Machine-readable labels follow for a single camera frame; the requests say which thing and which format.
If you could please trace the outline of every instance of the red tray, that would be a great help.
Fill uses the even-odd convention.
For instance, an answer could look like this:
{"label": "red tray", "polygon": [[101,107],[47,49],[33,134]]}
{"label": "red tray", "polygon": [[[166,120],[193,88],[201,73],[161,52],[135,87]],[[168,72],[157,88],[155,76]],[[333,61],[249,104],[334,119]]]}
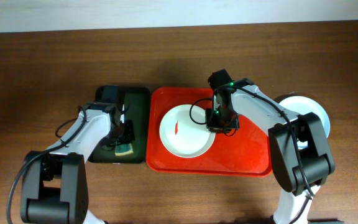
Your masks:
{"label": "red tray", "polygon": [[[213,145],[195,158],[181,158],[169,152],[160,140],[160,123],[170,109],[211,97],[207,88],[163,87],[152,95],[146,162],[157,172],[265,177],[272,172],[269,139],[254,123],[240,116],[240,129],[232,136],[217,134]],[[198,104],[212,107],[210,101]]]}

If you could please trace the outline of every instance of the wood grain surface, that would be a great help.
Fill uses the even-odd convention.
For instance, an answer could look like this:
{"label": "wood grain surface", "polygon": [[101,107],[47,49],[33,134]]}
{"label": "wood grain surface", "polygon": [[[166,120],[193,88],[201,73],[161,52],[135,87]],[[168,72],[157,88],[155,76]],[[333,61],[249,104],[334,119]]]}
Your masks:
{"label": "wood grain surface", "polygon": [[[336,171],[310,219],[358,223],[358,21],[0,34],[0,223],[29,150],[105,84],[208,87],[211,72],[255,81],[271,98],[295,91],[331,119]],[[89,209],[110,223],[232,223],[268,218],[273,175],[160,174],[146,164],[87,163]],[[20,185],[12,217],[19,218]]]}

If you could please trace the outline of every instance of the white wall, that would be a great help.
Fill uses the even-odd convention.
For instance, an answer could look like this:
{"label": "white wall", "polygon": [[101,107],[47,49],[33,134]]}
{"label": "white wall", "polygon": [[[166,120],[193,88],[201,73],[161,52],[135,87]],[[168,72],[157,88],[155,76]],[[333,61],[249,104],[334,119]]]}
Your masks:
{"label": "white wall", "polygon": [[0,0],[0,32],[358,19],[358,0]]}

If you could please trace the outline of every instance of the round plate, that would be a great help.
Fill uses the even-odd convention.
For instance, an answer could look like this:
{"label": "round plate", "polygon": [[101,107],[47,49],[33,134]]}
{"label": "round plate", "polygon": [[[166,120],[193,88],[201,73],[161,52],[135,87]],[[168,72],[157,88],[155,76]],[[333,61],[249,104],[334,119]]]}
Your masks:
{"label": "round plate", "polygon": [[[327,112],[324,110],[320,104],[315,102],[314,100],[304,97],[304,96],[291,96],[288,98],[285,98],[283,101],[279,103],[281,106],[295,111],[299,114],[307,114],[310,112],[313,112],[319,116],[324,132],[326,133],[326,137],[328,138],[329,130],[331,129],[331,125],[329,123],[329,118]],[[304,148],[308,145],[307,142],[299,142],[298,146],[299,148]]]}
{"label": "round plate", "polygon": [[[206,152],[214,142],[215,133],[208,131],[205,125],[192,122],[189,116],[191,105],[172,108],[160,123],[160,139],[172,154],[192,158]],[[191,115],[195,121],[205,121],[205,111],[194,106]]]}

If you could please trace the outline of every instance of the brown tabletop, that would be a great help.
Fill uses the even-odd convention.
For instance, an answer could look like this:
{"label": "brown tabletop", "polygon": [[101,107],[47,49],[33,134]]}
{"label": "brown tabletop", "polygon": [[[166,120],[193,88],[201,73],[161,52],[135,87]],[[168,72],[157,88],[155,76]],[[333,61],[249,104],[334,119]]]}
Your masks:
{"label": "brown tabletop", "polygon": [[[55,128],[98,86],[208,87],[222,68],[271,98],[295,91],[321,103],[336,171],[309,218],[358,223],[358,21],[0,34],[0,223],[24,156],[55,142]],[[268,218],[280,195],[273,174],[161,174],[145,163],[87,163],[86,172],[89,209],[110,223]]]}

